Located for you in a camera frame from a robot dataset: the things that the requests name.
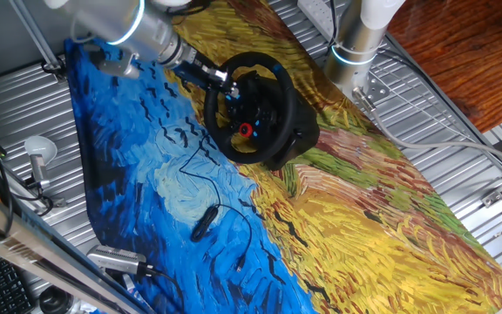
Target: steering wheel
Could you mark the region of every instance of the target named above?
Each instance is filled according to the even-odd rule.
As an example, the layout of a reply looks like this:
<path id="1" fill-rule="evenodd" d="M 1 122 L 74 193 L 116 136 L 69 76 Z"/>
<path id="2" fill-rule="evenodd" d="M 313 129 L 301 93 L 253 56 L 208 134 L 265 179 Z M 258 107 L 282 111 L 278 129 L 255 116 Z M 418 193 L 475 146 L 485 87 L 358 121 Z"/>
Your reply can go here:
<path id="1" fill-rule="evenodd" d="M 261 52 L 243 52 L 231 57 L 226 61 L 220 70 L 227 73 L 228 77 L 232 77 L 234 71 L 242 66 L 252 67 L 262 65 L 270 70 L 275 76 L 282 90 L 283 104 L 280 105 L 281 111 L 277 114 L 279 119 L 276 123 L 277 134 L 268 139 L 261 139 L 261 147 L 255 152 L 243 153 L 237 151 L 232 146 L 232 137 L 236 134 L 229 126 L 219 127 L 216 121 L 216 113 L 218 112 L 218 91 L 210 89 L 207 91 L 204 105 L 205 126 L 213 138 L 220 151 L 232 161 L 240 164 L 253 164 L 262 162 L 275 155 L 282 149 L 282 146 L 288 140 L 292 132 L 292 126 L 295 119 L 295 105 L 297 102 L 297 92 L 292 83 L 292 78 L 284 67 L 268 54 Z M 240 133 L 249 133 L 248 128 L 251 126 L 247 123 L 244 127 L 240 127 Z"/>

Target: power strip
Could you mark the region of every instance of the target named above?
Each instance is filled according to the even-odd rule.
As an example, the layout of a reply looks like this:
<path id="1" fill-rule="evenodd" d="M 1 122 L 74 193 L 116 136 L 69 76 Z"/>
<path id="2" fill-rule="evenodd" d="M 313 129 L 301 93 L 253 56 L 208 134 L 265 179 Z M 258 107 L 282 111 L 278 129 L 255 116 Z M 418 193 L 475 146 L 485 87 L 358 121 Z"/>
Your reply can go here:
<path id="1" fill-rule="evenodd" d="M 323 0 L 297 0 L 297 7 L 321 32 L 321 35 L 330 41 L 334 30 L 330 7 Z"/>

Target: mouse pad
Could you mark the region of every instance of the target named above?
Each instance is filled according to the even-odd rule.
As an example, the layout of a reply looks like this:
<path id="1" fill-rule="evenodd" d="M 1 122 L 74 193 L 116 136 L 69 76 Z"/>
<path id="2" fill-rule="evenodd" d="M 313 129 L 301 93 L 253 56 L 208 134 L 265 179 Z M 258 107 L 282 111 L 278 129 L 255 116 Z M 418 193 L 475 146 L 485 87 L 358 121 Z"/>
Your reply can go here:
<path id="1" fill-rule="evenodd" d="M 103 244 L 144 254 L 175 278 L 186 313 L 502 307 L 500 266 L 323 76 L 266 2 L 214 1 L 176 27 L 217 64 L 244 51 L 278 59 L 318 111 L 320 139 L 280 171 L 234 164 L 203 140 L 203 91 L 181 86 L 152 62 L 134 62 L 138 80 L 106 75 L 86 48 L 67 41 L 87 210 Z M 96 44 L 108 59 L 124 57 Z M 181 172 L 186 164 L 187 173 L 202 178 Z M 214 187 L 235 210 L 219 208 L 203 239 L 192 242 L 197 221 L 218 203 Z M 180 309 L 168 281 L 145 278 L 138 287 L 156 311 Z"/>

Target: white cable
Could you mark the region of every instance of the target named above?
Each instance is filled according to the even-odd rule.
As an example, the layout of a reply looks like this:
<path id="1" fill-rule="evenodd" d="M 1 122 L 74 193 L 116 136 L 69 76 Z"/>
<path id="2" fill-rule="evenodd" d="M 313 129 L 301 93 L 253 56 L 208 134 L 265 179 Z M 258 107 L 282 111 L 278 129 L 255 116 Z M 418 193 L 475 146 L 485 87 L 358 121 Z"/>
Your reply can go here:
<path id="1" fill-rule="evenodd" d="M 96 38 L 96 35 L 91 35 L 91 36 L 89 36 L 87 38 L 78 39 L 77 35 L 75 35 L 75 26 L 76 25 L 77 25 L 77 16 L 75 15 L 73 17 L 73 20 L 71 21 L 71 28 L 69 29 L 69 37 L 71 38 L 71 40 L 73 41 L 73 43 L 75 43 L 75 44 L 86 44 L 89 41 L 91 41 L 94 38 Z"/>
<path id="2" fill-rule="evenodd" d="M 387 129 L 386 126 L 384 126 L 383 122 L 381 121 L 381 117 L 379 117 L 377 110 L 372 111 L 371 115 L 373 116 L 373 119 L 377 122 L 377 124 L 379 125 L 379 128 L 381 129 L 381 131 L 383 131 L 383 133 L 390 140 L 392 140 L 396 144 L 403 146 L 403 147 L 414 148 L 414 149 L 430 149 L 430 148 L 441 148 L 441 147 L 472 147 L 472 148 L 477 148 L 479 150 L 489 152 L 491 154 L 496 155 L 499 158 L 502 158 L 502 152 L 498 151 L 497 149 L 495 149 L 493 147 L 488 147 L 487 145 L 478 144 L 478 143 L 462 142 L 462 141 L 448 141 L 448 142 L 431 143 L 431 144 L 408 143 L 403 140 L 400 140 L 396 136 L 392 135 L 392 133 L 390 133 L 389 129 Z"/>
<path id="3" fill-rule="evenodd" d="M 474 141 L 474 140 L 472 140 L 471 138 L 469 138 L 468 136 L 466 136 L 465 134 L 462 134 L 461 132 L 459 132 L 459 131 L 457 131 L 457 130 L 455 130 L 455 129 L 453 129 L 453 128 L 449 127 L 449 126 L 447 126 L 447 125 L 446 125 L 443 121 L 441 121 L 441 120 L 439 120 L 439 119 L 437 119 L 437 118 L 433 117 L 432 115 L 430 115 L 429 113 L 427 113 L 425 110 L 418 108 L 416 105 L 414 105 L 414 103 L 412 103 L 411 101 L 407 100 L 405 97 L 403 97 L 402 95 L 400 95 L 399 93 L 397 93 L 397 92 L 394 90 L 394 88 L 390 88 L 390 86 L 388 86 L 386 83 L 384 83 L 384 81 L 383 81 L 382 79 L 380 79 L 377 75 L 375 75 L 375 73 L 374 73 L 374 72 L 370 71 L 370 73 L 371 73 L 371 75 L 372 75 L 374 78 L 378 79 L 378 80 L 379 80 L 379 82 L 381 82 L 381 84 L 383 84 L 386 88 L 388 88 L 390 92 L 394 93 L 394 94 L 395 94 L 397 97 L 399 97 L 401 100 L 405 101 L 408 105 L 412 106 L 412 107 L 413 107 L 414 109 L 416 109 L 419 113 L 423 113 L 423 114 L 425 114 L 425 115 L 426 115 L 426 116 L 428 116 L 430 119 L 433 119 L 435 122 L 437 122 L 438 124 L 440 124 L 441 126 L 443 126 L 444 128 L 446 128 L 447 130 L 449 130 L 449 131 L 451 131 L 451 132 L 453 132 L 453 133 L 455 133 L 455 134 L 457 134 L 457 135 L 460 135 L 460 136 L 462 136 L 463 138 L 465 138 L 465 139 L 467 139 L 467 140 Z M 399 78 L 396 74 L 394 74 L 394 73 L 392 73 L 392 72 L 390 72 L 389 74 L 390 74 L 390 75 L 393 75 L 393 76 L 394 76 L 395 78 L 397 78 L 397 79 L 400 79 L 400 78 Z M 415 90 L 416 92 L 420 93 L 420 92 L 416 89 L 416 87 L 410 86 L 410 85 L 408 85 L 408 83 L 405 83 L 405 84 L 406 84 L 408 87 L 410 87 L 411 89 L 413 89 L 413 90 Z M 427 103 L 431 105 L 431 102 L 430 102 L 430 101 L 429 101 L 429 100 L 428 100 L 428 99 L 427 99 L 427 98 L 426 98 L 426 97 L 425 97 L 422 93 L 420 93 L 420 94 L 422 95 L 422 98 L 424 99 L 424 101 L 427 101 Z"/>

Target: red button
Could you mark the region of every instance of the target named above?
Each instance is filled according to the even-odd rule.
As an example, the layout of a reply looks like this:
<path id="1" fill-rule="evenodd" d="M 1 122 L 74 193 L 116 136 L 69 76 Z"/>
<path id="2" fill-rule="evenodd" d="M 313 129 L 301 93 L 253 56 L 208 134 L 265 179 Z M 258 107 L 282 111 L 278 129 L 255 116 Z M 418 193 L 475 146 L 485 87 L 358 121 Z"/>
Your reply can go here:
<path id="1" fill-rule="evenodd" d="M 240 125 L 240 134 L 243 137 L 249 137 L 253 134 L 253 127 L 248 123 L 242 123 Z"/>

